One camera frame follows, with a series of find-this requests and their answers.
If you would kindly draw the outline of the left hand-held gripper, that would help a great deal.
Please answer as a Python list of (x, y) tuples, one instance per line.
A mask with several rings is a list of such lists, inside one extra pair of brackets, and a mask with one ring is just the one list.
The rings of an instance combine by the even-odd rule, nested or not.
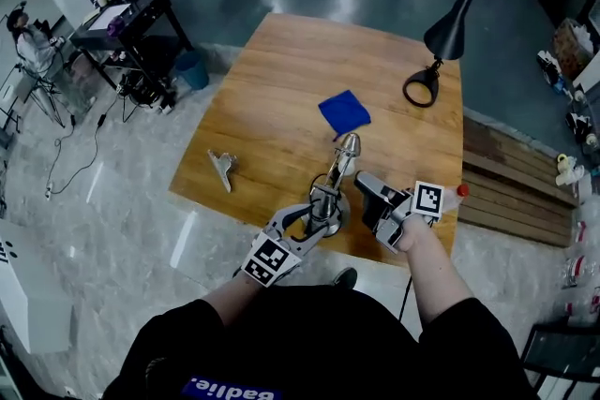
[[(267, 231), (284, 234), (296, 220), (308, 214), (310, 203), (294, 204), (275, 212), (267, 223)], [(273, 239), (270, 234), (261, 231), (252, 243), (241, 271), (262, 287), (268, 288), (283, 275), (300, 264), (301, 259), (294, 254), (307, 254), (327, 233), (329, 226), (313, 225), (302, 238), (290, 238), (290, 249), (286, 248), (281, 238)]]

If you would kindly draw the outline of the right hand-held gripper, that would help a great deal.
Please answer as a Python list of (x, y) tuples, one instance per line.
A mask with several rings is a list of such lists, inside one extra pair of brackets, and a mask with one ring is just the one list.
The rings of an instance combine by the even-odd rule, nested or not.
[(366, 171), (356, 173), (354, 185), (363, 196), (363, 223), (395, 254), (409, 217), (420, 215), (429, 225), (442, 217), (443, 186), (418, 181), (414, 189), (396, 190)]

